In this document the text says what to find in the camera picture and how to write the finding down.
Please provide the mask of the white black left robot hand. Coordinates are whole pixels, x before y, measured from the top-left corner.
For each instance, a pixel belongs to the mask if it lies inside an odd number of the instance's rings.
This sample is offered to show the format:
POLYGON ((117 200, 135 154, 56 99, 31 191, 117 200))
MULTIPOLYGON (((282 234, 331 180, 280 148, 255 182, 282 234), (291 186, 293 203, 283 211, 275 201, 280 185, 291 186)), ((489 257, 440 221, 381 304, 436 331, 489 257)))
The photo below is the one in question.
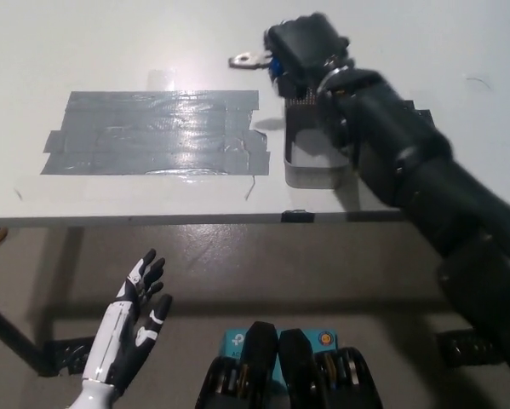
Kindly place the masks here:
POLYGON ((163 289, 164 258, 150 249, 133 266, 117 295, 108 305, 83 371, 85 383, 109 387, 114 397, 123 395, 151 353, 173 297, 163 294, 140 328, 142 309, 163 289))

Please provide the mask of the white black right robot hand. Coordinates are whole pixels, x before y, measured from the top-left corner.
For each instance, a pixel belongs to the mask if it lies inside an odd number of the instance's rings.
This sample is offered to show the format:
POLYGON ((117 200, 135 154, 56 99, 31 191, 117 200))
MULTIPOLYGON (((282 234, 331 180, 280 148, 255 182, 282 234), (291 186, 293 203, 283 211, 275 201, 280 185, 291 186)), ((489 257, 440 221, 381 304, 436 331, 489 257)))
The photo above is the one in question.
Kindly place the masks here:
POLYGON ((286 99, 302 98, 307 91, 316 91, 334 70, 353 66, 349 40, 321 13, 271 26, 264 45, 271 53, 271 79, 286 99))

